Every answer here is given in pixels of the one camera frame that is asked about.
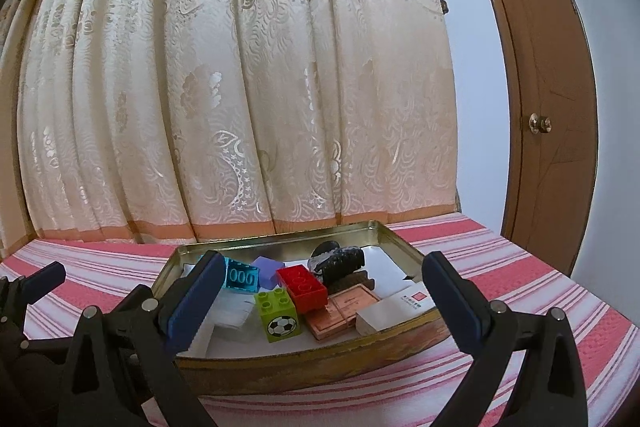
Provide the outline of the blue toy brick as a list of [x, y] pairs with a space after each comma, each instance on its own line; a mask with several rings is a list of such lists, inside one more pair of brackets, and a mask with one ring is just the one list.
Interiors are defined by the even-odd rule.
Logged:
[[224, 288], [250, 294], [257, 293], [259, 289], [260, 270], [257, 267], [221, 254], [213, 254], [207, 262], [204, 257], [201, 257], [200, 262], [194, 265], [193, 271], [196, 274], [196, 281], [214, 294]]

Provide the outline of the black white small object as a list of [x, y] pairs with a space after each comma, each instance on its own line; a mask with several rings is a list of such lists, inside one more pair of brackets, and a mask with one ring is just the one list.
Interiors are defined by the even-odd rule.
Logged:
[[342, 247], [335, 241], [326, 241], [314, 248], [307, 261], [307, 269], [320, 283], [329, 287], [358, 271], [365, 263], [360, 247]]

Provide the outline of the red white striped cloth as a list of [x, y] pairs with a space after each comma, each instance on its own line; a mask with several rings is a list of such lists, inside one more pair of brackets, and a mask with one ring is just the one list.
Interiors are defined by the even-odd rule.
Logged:
[[[588, 421], [603, 426], [639, 377], [639, 329], [586, 288], [479, 223], [453, 215], [398, 223], [396, 233], [428, 253], [441, 251], [488, 298], [515, 311], [565, 311], [576, 339]], [[70, 335], [90, 305], [112, 309], [139, 284], [151, 284], [174, 252], [170, 244], [35, 241], [1, 263], [9, 279], [63, 263], [65, 283], [31, 307], [32, 338]], [[426, 426], [462, 380], [471, 360], [444, 340], [414, 357], [334, 385], [283, 395], [209, 397], [221, 426]]]

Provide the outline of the white card box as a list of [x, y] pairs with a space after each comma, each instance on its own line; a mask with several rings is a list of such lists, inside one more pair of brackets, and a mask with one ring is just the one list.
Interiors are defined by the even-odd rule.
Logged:
[[424, 284], [412, 283], [402, 291], [358, 311], [356, 331], [361, 336], [373, 335], [420, 317], [434, 308], [434, 300]]

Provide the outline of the green toy brick with football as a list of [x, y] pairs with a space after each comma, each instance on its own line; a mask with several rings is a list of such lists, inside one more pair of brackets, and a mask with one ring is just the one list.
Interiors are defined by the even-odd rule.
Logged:
[[302, 332], [293, 300], [284, 288], [259, 291], [254, 295], [254, 301], [262, 329], [270, 343], [295, 337]]

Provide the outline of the purple toy brick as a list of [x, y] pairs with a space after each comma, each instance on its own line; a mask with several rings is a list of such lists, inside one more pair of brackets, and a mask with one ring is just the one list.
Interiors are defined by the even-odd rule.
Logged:
[[272, 291], [279, 285], [278, 271], [285, 267], [283, 262], [259, 256], [252, 265], [259, 269], [259, 287], [264, 291]]

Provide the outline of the brown wooden door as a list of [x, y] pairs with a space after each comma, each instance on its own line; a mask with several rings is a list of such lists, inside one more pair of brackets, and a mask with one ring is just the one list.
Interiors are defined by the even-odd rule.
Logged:
[[[502, 234], [570, 274], [596, 179], [596, 85], [574, 0], [491, 0], [508, 85], [510, 165]], [[531, 113], [552, 131], [533, 134]]]

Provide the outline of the gold metal tin tray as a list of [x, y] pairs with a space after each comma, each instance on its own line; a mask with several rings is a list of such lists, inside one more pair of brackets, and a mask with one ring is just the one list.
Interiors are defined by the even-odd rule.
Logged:
[[[162, 297], [185, 265], [194, 265], [209, 249], [243, 262], [265, 256], [295, 265], [314, 248], [334, 239], [346, 246], [378, 247], [409, 282], [422, 280], [423, 254], [378, 221], [362, 221], [309, 231], [249, 239], [215, 239], [181, 245], [171, 254], [153, 283]], [[353, 329], [319, 341], [307, 329], [291, 340], [270, 343], [258, 332], [249, 343], [213, 333], [204, 358], [179, 355], [176, 363], [198, 395], [265, 395], [335, 383], [341, 379], [405, 360], [449, 336], [444, 320], [431, 309], [383, 332], [360, 336]]]

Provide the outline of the red toy brick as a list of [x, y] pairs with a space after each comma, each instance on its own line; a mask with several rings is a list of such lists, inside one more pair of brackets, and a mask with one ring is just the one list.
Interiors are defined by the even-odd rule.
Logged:
[[290, 295], [298, 314], [322, 309], [329, 301], [328, 290], [303, 265], [289, 265], [276, 271], [281, 285]]

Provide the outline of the dark brown wooden stand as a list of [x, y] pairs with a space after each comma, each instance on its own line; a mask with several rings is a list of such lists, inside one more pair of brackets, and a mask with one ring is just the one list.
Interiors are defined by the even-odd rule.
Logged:
[[369, 291], [373, 291], [373, 289], [375, 288], [375, 280], [370, 279], [367, 271], [360, 270], [346, 275], [346, 277], [343, 277], [341, 280], [338, 280], [337, 282], [329, 285], [328, 293], [330, 295], [334, 295], [340, 293], [341, 291], [346, 291], [346, 289], [354, 287], [358, 284], [361, 284], [365, 288], [368, 288]]

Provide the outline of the brass door knob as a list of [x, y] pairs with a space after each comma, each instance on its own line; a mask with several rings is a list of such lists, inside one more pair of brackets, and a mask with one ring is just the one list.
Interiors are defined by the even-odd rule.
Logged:
[[552, 121], [548, 116], [531, 113], [528, 118], [528, 127], [533, 134], [548, 134], [552, 131]]

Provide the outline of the cream floral curtain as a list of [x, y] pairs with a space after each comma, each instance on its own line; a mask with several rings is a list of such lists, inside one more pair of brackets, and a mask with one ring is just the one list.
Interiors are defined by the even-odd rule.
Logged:
[[440, 0], [1, 0], [1, 251], [457, 207]]

